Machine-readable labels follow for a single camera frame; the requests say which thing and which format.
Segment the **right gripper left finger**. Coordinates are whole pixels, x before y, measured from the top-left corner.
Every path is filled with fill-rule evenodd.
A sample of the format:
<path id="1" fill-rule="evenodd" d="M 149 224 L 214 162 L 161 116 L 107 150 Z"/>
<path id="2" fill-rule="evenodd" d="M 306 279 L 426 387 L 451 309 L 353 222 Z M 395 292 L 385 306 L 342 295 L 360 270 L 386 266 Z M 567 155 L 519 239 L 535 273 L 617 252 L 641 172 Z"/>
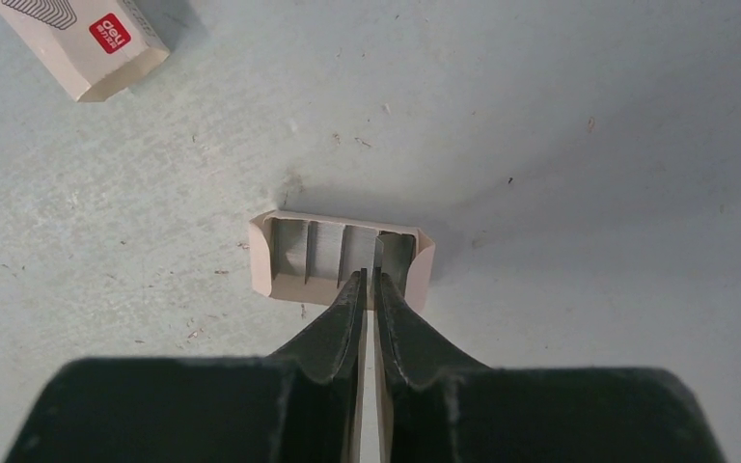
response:
<path id="1" fill-rule="evenodd" d="M 257 357 L 93 357 L 47 383 L 11 462 L 351 462 L 365 270 L 291 340 Z"/>

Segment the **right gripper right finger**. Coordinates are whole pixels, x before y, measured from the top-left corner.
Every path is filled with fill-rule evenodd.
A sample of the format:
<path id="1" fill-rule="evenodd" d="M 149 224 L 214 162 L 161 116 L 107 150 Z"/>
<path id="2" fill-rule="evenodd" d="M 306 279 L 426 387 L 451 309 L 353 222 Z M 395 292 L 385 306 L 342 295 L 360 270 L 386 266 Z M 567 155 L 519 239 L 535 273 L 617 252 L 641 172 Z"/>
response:
<path id="1" fill-rule="evenodd" d="M 662 368 L 493 368 L 376 273 L 392 462 L 722 462 L 699 402 Z"/>

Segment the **staple tray box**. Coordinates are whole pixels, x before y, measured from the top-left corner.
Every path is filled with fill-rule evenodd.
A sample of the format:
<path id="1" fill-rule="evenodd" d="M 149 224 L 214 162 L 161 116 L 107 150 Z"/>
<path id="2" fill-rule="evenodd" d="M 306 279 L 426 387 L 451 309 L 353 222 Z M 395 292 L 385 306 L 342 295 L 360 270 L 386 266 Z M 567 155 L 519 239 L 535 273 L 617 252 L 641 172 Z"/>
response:
<path id="1" fill-rule="evenodd" d="M 380 269 L 416 312 L 436 249 L 417 227 L 283 210 L 251 219 L 248 244 L 252 288 L 266 297 L 328 306 L 353 272 Z"/>

